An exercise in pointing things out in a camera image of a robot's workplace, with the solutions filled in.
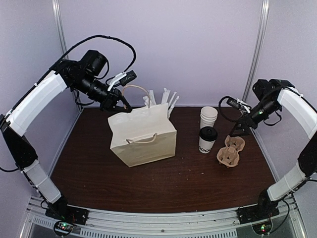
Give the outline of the brown pulp cup carrier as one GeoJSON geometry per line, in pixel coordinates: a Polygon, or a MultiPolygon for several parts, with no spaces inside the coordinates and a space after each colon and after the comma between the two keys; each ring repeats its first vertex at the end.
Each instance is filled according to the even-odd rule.
{"type": "Polygon", "coordinates": [[[226,166],[227,168],[233,168],[238,165],[241,152],[245,147],[245,140],[242,137],[226,137],[224,141],[225,146],[220,148],[217,153],[218,163],[226,166]]]}

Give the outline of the single black cup lid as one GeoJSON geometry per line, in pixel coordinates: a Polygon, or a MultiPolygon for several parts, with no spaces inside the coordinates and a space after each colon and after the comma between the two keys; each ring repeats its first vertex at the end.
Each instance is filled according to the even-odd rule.
{"type": "Polygon", "coordinates": [[[213,127],[205,126],[200,129],[199,136],[205,141],[212,142],[217,139],[218,133],[213,127]]]}

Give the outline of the stack of white paper cups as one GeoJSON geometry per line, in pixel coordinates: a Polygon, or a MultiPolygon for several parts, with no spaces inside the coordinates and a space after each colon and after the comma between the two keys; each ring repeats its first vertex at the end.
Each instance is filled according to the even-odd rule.
{"type": "Polygon", "coordinates": [[[218,111],[216,108],[210,106],[202,107],[200,112],[200,128],[206,126],[214,127],[217,116],[218,111]]]}

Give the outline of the brown paper bag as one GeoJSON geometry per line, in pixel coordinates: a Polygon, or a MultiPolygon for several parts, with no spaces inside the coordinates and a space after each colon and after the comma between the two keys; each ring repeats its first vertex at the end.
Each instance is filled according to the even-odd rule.
{"type": "Polygon", "coordinates": [[[108,118],[111,151],[128,167],[171,158],[176,153],[177,130],[167,117],[167,104],[133,109],[108,118]]]}

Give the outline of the single white paper cup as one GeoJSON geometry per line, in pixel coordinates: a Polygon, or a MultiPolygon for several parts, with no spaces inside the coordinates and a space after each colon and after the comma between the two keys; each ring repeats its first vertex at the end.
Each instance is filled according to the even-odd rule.
{"type": "Polygon", "coordinates": [[[207,141],[207,140],[204,140],[202,137],[200,137],[198,149],[201,153],[207,154],[211,151],[214,143],[215,143],[215,140],[207,141]]]}

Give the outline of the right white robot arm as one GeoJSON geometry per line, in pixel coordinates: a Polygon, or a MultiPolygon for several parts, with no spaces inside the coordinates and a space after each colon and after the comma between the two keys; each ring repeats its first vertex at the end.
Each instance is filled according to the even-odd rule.
{"type": "Polygon", "coordinates": [[[273,211],[273,204],[295,192],[317,172],[317,111],[287,80],[259,79],[253,85],[253,92],[258,104],[234,121],[230,136],[247,135],[250,129],[257,129],[271,114],[287,111],[298,127],[297,131],[307,138],[305,147],[297,154],[295,166],[259,195],[254,215],[264,219],[273,211]]]}

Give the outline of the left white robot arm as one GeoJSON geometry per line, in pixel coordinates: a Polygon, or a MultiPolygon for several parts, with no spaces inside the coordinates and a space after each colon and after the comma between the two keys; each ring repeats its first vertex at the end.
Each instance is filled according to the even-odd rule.
{"type": "Polygon", "coordinates": [[[71,209],[64,204],[64,198],[38,161],[38,155],[28,142],[25,133],[38,114],[60,93],[69,88],[98,102],[100,109],[113,112],[132,111],[118,86],[126,86],[136,79],[134,71],[124,70],[114,76],[110,83],[97,78],[107,59],[95,50],[89,50],[79,60],[61,59],[47,76],[36,83],[27,96],[0,119],[4,140],[19,170],[30,180],[44,199],[52,205],[52,212],[60,220],[71,216],[71,209]]]}

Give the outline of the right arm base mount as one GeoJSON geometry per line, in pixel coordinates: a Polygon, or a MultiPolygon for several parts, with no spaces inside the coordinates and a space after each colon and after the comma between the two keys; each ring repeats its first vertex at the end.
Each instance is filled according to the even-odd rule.
{"type": "Polygon", "coordinates": [[[236,212],[241,225],[250,223],[255,234],[262,237],[269,235],[273,231],[272,218],[279,215],[277,208],[269,212],[259,212],[257,205],[249,207],[241,206],[236,212]]]}

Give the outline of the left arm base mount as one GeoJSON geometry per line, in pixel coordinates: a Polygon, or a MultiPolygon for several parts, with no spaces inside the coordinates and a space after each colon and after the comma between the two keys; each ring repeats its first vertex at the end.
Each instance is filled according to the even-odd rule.
{"type": "Polygon", "coordinates": [[[79,225],[86,224],[89,211],[83,208],[67,206],[65,215],[59,215],[51,208],[46,210],[45,215],[56,219],[53,225],[53,231],[56,235],[65,237],[70,235],[74,230],[79,229],[79,225]]]}

